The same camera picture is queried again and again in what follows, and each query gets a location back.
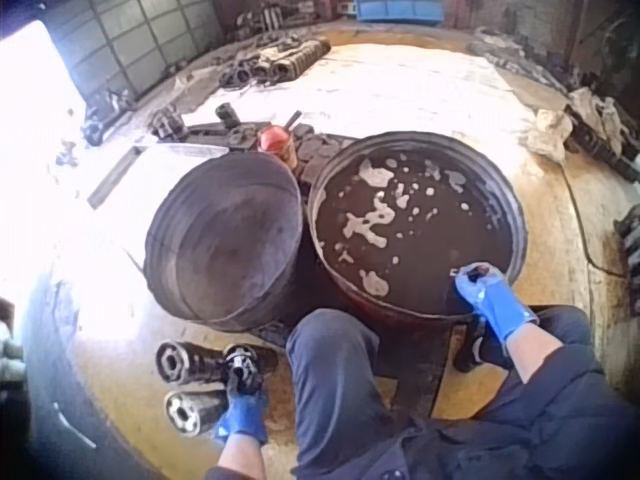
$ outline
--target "workshop floor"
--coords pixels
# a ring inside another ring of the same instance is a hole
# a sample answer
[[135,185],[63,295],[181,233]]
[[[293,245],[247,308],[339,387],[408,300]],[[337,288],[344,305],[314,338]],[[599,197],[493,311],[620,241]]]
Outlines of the workshop floor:
[[[628,320],[626,280],[611,224],[640,195],[583,154],[570,154],[561,168],[519,145],[534,118],[531,108],[561,108],[563,98],[534,82],[498,73],[483,59],[457,53],[464,51],[468,39],[458,32],[343,23],[323,28],[334,48],[302,78],[262,91],[218,92],[185,116],[187,124],[213,121],[215,107],[230,101],[247,121],[284,123],[299,109],[301,121],[320,132],[361,137],[388,130],[427,130],[455,136],[483,151],[511,180],[524,208],[529,250],[515,285],[517,293],[530,304],[566,303],[589,312],[598,354],[614,384],[621,386],[630,361],[627,346],[638,338],[638,330]],[[197,63],[205,65],[206,58]],[[162,103],[170,92],[169,82],[146,105]],[[117,152],[124,153],[142,135],[145,114],[146,107],[96,149],[99,165],[87,168],[75,181],[82,196],[119,158]],[[144,178],[152,183],[153,176]],[[107,233],[136,222],[126,210],[121,215],[104,213],[110,201],[127,204],[117,200],[125,195],[119,188],[105,202],[103,213],[97,211]],[[209,439],[179,437],[164,418],[162,399],[168,388],[155,372],[155,348],[167,338],[214,348],[231,341],[259,341],[166,314],[146,290],[139,271],[117,259],[117,248],[97,243],[71,249],[73,256],[83,259],[71,267],[75,274],[85,274],[81,264],[91,259],[91,273],[104,282],[104,289],[99,295],[83,292],[77,328],[66,333],[68,353],[97,405],[130,446],[167,477],[202,478],[215,464],[219,449]],[[85,250],[78,256],[80,248]],[[111,254],[98,255],[98,248]],[[457,333],[451,353],[460,342],[461,332]],[[296,455],[290,370],[284,357],[281,360],[268,382],[270,442],[263,450],[269,478],[278,479],[288,478]],[[490,366],[463,375],[449,362],[434,416],[468,417],[492,397],[503,377],[504,372]],[[388,400],[394,382],[380,380],[379,386]]]

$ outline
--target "red cap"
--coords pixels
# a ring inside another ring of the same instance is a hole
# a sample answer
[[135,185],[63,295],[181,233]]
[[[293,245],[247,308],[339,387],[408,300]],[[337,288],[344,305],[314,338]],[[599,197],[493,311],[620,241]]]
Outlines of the red cap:
[[289,142],[289,132],[280,125],[270,125],[260,131],[258,145],[263,152],[277,152]]

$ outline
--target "red container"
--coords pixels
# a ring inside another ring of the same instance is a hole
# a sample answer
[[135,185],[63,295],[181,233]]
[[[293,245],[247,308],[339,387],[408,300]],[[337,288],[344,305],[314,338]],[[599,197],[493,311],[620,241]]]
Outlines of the red container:
[[258,150],[275,155],[291,170],[298,166],[293,137],[279,125],[270,125],[258,134]]

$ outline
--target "gloved hand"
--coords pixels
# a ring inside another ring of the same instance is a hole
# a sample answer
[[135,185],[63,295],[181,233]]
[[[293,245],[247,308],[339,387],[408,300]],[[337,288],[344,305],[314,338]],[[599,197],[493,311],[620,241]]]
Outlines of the gloved hand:
[[262,420],[262,413],[267,408],[267,397],[262,390],[253,395],[238,392],[238,377],[229,375],[227,382],[227,399],[229,408],[213,427],[213,436],[226,443],[231,434],[242,433],[260,442],[267,443],[267,430]]
[[504,276],[489,263],[472,263],[456,275],[456,288],[504,343],[516,329],[537,317],[515,296]]

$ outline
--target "metal bucket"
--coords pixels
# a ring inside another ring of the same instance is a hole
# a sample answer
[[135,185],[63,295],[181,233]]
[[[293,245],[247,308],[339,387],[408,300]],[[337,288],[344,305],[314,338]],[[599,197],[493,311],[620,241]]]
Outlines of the metal bucket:
[[314,183],[308,212],[338,286],[371,320],[394,326],[468,320],[456,269],[490,261],[514,282],[527,251],[509,181],[486,156],[435,133],[389,132],[341,150]]
[[170,314],[225,332],[277,318],[302,235],[300,191],[265,153],[229,153],[189,171],[145,243],[144,274]]

